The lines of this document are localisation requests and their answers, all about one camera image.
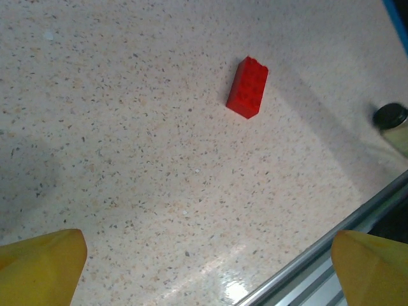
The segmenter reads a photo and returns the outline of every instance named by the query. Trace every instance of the bottle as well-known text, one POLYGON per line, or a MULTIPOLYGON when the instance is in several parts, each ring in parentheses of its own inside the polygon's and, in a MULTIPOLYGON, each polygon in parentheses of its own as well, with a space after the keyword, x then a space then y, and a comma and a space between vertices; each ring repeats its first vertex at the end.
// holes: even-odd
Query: bottle
POLYGON ((374 125, 394 148, 408 157, 408 109, 392 102, 381 107, 373 116, 374 125))

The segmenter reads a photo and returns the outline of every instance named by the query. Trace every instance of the speckled countertop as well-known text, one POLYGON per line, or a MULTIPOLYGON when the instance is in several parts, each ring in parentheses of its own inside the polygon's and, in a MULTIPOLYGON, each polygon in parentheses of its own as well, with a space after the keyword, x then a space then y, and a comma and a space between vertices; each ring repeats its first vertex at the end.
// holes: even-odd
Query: speckled countertop
POLYGON ((380 0, 0 4, 0 242, 80 228, 73 305, 231 305, 408 166, 367 120, 407 101, 380 0))

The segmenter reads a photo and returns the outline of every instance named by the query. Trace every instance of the bottle cap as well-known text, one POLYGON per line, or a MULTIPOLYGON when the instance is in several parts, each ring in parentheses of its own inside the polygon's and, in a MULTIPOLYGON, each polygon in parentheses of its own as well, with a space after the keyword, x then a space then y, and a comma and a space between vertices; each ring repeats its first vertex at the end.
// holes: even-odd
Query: bottle cap
POLYGON ((392 129, 403 123, 408 117, 408 110, 400 103, 384 105, 373 116, 373 123, 379 129, 392 129))

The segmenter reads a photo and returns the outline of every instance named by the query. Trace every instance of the lego brick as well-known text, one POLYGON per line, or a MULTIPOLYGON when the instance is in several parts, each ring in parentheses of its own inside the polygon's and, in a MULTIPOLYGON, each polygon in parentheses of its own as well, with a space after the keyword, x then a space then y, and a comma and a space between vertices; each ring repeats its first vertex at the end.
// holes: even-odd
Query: lego brick
POLYGON ((246 57, 237 68, 226 106, 249 119, 259 113, 268 68, 246 57))

